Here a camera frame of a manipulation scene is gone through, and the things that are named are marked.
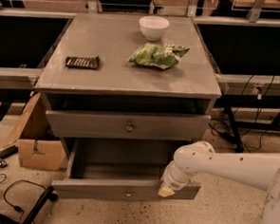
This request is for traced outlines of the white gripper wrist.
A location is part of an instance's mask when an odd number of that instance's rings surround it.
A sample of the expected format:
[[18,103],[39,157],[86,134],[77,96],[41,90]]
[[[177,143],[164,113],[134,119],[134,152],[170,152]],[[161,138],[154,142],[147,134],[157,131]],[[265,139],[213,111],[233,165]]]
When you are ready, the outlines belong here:
[[175,194],[175,191],[182,190],[191,179],[192,175],[183,172],[177,165],[171,161],[165,168],[161,176],[161,185],[158,195],[166,198]]

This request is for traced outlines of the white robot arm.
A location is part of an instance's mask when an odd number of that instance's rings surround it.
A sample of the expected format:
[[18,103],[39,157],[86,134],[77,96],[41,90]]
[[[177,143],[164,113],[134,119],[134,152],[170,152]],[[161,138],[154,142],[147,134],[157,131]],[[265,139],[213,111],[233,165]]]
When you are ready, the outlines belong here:
[[280,153],[217,153],[207,141],[181,146],[161,176],[158,195],[174,195],[200,173],[266,190],[259,224],[280,224]]

